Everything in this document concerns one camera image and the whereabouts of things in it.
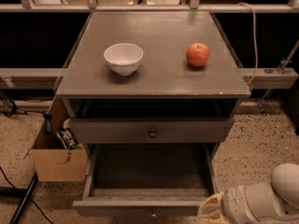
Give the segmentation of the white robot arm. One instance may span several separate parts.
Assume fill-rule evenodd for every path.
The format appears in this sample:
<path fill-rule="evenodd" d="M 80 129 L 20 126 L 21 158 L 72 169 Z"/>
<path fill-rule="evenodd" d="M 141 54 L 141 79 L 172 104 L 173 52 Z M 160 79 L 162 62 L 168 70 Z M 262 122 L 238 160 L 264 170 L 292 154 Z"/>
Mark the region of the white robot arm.
<path fill-rule="evenodd" d="M 299 165 L 277 166 L 269 181 L 236 186 L 205 199 L 198 210 L 207 224 L 259 224 L 299 220 Z"/>

